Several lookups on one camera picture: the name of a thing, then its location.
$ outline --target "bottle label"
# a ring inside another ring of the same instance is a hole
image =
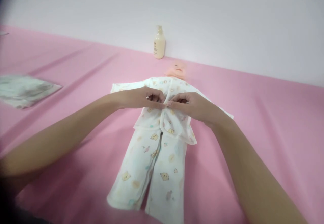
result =
[[[156,42],[154,42],[154,55],[158,55],[158,49],[156,47]]]

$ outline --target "finger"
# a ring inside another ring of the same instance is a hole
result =
[[[180,102],[174,102],[174,101],[168,101],[167,105],[172,108],[172,109],[176,109],[179,110],[185,114],[189,113],[189,109],[190,109],[190,105],[189,104],[183,104]]]
[[[159,100],[159,97],[157,97],[157,96],[153,96],[153,102],[157,102]]]
[[[144,107],[162,110],[166,107],[166,105],[161,102],[153,102],[153,101],[146,100],[146,102],[144,103]]]
[[[189,93],[179,93],[179,94],[176,94],[170,101],[174,101],[174,102],[177,102],[179,100],[189,101],[189,99],[190,99]]]
[[[162,91],[160,91],[158,89],[146,87],[146,96],[151,96],[151,95],[157,96],[161,100],[161,102],[165,101],[165,96]]]

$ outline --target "wrist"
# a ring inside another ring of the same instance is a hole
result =
[[[122,108],[120,102],[116,99],[114,93],[101,97],[100,99],[98,99],[98,103],[104,109],[107,109],[112,112],[115,112]]]
[[[209,114],[209,120],[205,124],[213,129],[231,128],[236,123],[222,109],[214,105]]]

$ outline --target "lotion bottle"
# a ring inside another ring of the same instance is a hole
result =
[[[162,26],[158,26],[158,32],[155,35],[154,39],[154,50],[153,54],[156,59],[161,59],[164,57],[164,48],[165,48],[165,38],[163,35]]]

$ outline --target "sleeve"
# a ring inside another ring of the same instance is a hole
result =
[[[199,95],[201,95],[202,97],[204,97],[205,99],[207,99],[208,101],[210,101],[211,103],[213,103],[211,100],[208,99],[208,97],[206,97],[203,93],[201,93],[198,89],[196,89],[195,87],[191,86],[193,89],[195,89],[195,92],[197,92]],[[228,112],[226,112],[224,109],[222,109],[221,107],[219,107],[224,113],[226,113],[231,119],[234,119],[234,116]]]
[[[144,86],[149,87],[150,81],[151,81],[151,78],[140,81],[140,82],[134,82],[134,83],[112,84],[110,93],[123,91],[123,90],[131,90],[131,89],[141,88]]]

